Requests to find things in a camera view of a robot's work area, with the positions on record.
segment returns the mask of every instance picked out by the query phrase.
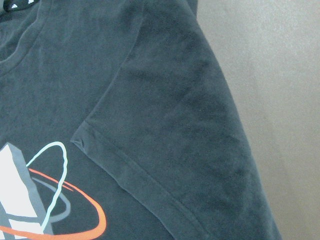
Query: black neck tape with white logo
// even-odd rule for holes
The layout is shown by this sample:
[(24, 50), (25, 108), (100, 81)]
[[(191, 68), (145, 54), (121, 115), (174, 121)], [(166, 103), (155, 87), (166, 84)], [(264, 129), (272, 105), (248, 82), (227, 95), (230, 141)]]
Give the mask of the black neck tape with white logo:
[(0, 0), (0, 15), (5, 14), (6, 12), (19, 11), (27, 9), (40, 0)]

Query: background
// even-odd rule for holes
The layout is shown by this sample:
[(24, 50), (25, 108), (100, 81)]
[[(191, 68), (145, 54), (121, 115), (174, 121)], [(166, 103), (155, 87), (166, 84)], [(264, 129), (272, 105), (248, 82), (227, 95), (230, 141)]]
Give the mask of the background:
[(199, 0), (196, 14), (283, 240), (320, 240), (320, 1)]

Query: dark gray t-shirt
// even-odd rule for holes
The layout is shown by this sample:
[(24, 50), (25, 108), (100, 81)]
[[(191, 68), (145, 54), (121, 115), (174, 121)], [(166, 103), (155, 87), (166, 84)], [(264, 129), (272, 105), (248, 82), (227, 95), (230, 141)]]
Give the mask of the dark gray t-shirt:
[(0, 240), (281, 239), (195, 3), (0, 18)]

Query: crew neckline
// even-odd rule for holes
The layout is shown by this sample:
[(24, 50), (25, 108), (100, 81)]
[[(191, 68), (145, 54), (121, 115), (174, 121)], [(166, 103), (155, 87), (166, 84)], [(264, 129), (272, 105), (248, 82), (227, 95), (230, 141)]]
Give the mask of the crew neckline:
[(14, 52), (0, 61), (0, 77), (6, 75), (21, 62), (37, 39), (49, 16), (53, 0), (41, 0), (34, 22), (27, 26), (20, 36)]

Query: orange line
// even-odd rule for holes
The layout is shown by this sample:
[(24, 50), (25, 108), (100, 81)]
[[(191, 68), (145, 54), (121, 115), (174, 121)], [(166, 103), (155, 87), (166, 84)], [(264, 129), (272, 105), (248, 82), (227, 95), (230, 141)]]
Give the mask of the orange line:
[[(48, 175), (45, 175), (42, 172), (36, 171), (34, 169), (30, 169), (30, 168), (29, 170), (49, 180), (52, 180), (52, 181), (55, 180), (54, 178)], [(88, 196), (85, 192), (77, 188), (75, 185), (72, 185), (71, 183), (66, 181), (64, 181), (64, 183), (67, 184), (69, 187), (74, 188), (77, 192), (79, 192), (82, 196), (84, 196), (95, 207), (99, 217), (99, 223), (95, 228), (88, 231), (71, 233), (71, 234), (60, 234), (60, 235), (38, 234), (38, 233), (32, 233), (27, 231), (19, 231), (9, 227), (5, 227), (5, 226), (0, 226), (0, 231), (3, 231), (4, 233), (8, 233), (11, 235), (26, 237), (31, 240), (93, 240), (101, 236), (107, 229), (107, 217), (102, 207), (93, 198)]]

